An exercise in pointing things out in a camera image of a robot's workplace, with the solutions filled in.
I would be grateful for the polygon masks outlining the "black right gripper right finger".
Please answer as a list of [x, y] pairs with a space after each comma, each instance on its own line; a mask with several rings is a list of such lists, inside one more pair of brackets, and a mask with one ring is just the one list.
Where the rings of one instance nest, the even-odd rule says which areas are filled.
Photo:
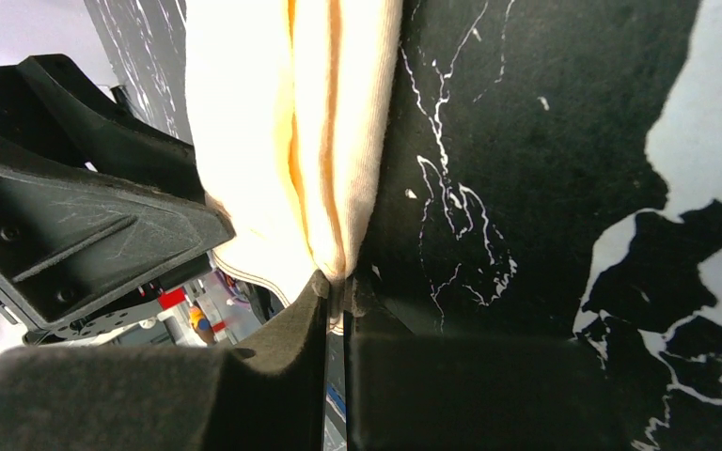
[[344, 285], [352, 450], [625, 450], [594, 358], [564, 340], [415, 334], [364, 275]]

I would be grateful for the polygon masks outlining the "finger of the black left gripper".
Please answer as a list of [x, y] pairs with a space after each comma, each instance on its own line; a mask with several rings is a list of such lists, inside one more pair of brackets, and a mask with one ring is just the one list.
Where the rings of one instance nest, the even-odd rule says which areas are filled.
[[193, 146], [111, 101], [63, 54], [0, 67], [0, 136], [58, 163], [202, 202]]

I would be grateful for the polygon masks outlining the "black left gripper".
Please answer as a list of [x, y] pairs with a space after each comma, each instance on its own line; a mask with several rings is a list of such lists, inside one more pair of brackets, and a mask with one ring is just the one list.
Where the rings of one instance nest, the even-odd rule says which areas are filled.
[[271, 290], [218, 269], [148, 283], [232, 237], [200, 203], [0, 136], [0, 354], [241, 341], [285, 307]]

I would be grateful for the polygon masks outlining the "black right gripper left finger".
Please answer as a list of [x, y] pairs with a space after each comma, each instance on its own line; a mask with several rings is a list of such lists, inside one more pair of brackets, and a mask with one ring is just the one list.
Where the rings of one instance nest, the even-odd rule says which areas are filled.
[[0, 355], [0, 450], [319, 450], [330, 285], [234, 346]]

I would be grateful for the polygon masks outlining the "beige boxer underwear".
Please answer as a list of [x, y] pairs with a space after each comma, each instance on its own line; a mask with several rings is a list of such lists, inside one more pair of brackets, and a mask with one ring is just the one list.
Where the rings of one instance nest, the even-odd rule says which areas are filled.
[[292, 305], [353, 273], [378, 192], [400, 1], [191, 1], [185, 100], [229, 276]]

